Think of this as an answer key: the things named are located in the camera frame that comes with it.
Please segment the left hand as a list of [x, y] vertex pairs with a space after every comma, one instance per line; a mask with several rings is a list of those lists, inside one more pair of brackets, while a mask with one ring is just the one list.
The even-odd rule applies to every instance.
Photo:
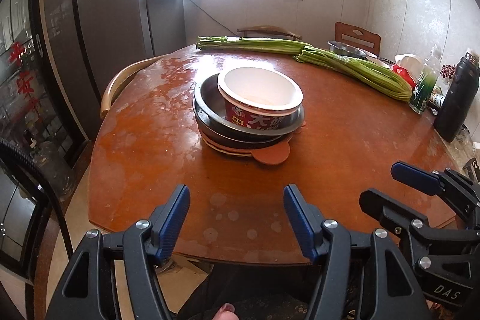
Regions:
[[230, 303], [225, 303], [219, 308], [212, 320], [239, 320], [239, 317], [235, 313], [235, 307]]

